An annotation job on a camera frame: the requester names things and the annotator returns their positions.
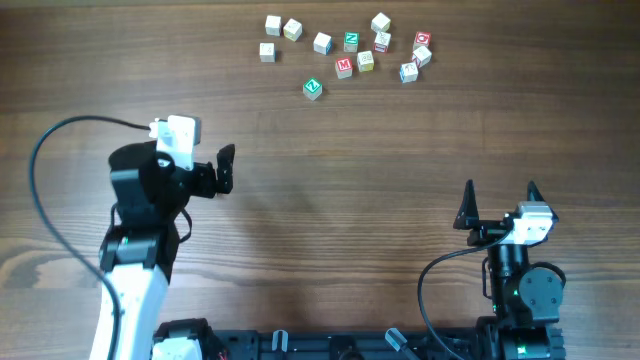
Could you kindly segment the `green Z wooden block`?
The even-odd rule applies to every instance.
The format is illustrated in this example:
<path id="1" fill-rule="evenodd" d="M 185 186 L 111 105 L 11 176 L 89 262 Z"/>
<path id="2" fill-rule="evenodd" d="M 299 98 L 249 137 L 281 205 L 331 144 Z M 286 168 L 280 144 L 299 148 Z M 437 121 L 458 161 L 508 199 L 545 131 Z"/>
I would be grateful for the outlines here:
<path id="1" fill-rule="evenodd" d="M 303 94 L 311 101 L 315 101 L 323 91 L 323 85 L 316 78 L 309 78 L 303 84 Z"/>

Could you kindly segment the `red M wooden block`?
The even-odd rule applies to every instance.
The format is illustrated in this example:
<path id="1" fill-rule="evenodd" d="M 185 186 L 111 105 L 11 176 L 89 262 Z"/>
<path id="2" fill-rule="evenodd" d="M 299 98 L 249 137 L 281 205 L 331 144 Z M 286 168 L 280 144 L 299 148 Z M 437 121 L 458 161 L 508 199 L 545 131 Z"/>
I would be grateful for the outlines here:
<path id="1" fill-rule="evenodd" d="M 349 57 L 339 58 L 335 61 L 335 71 L 339 79 L 349 78 L 353 74 L 353 64 Z"/>

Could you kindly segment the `yellow K wooden block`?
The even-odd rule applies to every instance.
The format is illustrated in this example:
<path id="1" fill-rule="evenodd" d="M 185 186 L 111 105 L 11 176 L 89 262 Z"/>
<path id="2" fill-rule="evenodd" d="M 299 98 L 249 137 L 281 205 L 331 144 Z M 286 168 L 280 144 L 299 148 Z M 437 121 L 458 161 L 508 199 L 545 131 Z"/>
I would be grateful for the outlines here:
<path id="1" fill-rule="evenodd" d="M 371 51 L 357 53 L 357 65 L 360 72 L 369 72 L 374 69 L 375 61 Z"/>

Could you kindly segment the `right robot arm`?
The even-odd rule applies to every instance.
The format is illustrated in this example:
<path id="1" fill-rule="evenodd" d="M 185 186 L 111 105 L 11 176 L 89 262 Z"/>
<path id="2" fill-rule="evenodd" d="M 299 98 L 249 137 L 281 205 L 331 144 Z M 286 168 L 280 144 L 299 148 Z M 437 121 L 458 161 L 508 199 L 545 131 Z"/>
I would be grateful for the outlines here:
<path id="1" fill-rule="evenodd" d="M 487 252 L 482 262 L 483 295 L 491 316 L 477 320 L 478 359 L 562 359 L 559 321 L 566 275 L 548 262 L 532 263 L 529 249 L 548 240 L 559 217 L 534 182 L 526 199 L 501 220 L 482 220 L 474 184 L 466 182 L 453 228 L 467 230 L 467 245 Z"/>

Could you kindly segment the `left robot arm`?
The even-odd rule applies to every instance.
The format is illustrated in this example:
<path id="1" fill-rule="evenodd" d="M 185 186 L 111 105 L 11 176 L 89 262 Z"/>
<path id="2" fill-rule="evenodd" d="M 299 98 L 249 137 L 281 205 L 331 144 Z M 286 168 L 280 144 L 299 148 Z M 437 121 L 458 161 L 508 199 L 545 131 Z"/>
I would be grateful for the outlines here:
<path id="1" fill-rule="evenodd" d="M 159 311 L 185 240 L 175 220 L 191 198 L 232 191 L 234 158 L 229 144 L 215 163 L 180 167 L 153 141 L 126 145 L 109 156 L 120 222 L 108 228 L 99 251 L 106 282 L 91 358 L 151 358 Z"/>

